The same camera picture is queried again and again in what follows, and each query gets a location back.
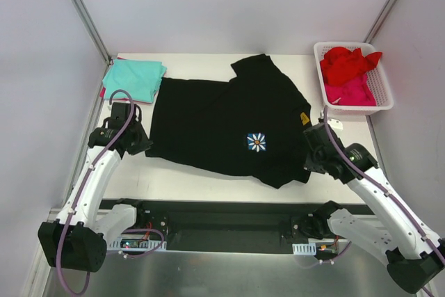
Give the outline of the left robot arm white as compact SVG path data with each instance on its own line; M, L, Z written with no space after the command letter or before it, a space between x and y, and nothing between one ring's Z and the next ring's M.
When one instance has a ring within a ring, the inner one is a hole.
M86 160L70 197L54 222L39 227L40 245L51 267L95 273L104 263L108 245L121 233L138 234L146 228L140 200L120 199L103 218L97 213L124 155L145 152L151 145L140 107L112 103L110 116L89 136Z

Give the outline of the black t-shirt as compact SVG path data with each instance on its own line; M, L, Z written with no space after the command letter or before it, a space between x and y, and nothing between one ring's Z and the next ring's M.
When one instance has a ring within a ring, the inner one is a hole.
M146 156L273 188L306 183L310 103L270 56L244 58L232 69L229 81L162 80Z

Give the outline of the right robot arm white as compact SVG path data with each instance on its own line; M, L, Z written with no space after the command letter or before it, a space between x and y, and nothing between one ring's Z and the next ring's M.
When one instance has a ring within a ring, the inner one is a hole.
M304 137L309 148L306 168L348 186L383 229L329 201L299 224L300 232L314 239L341 236L382 263L403 291L416 294L424 290L444 270L444 239L409 208L363 145L343 146L326 122L306 129Z

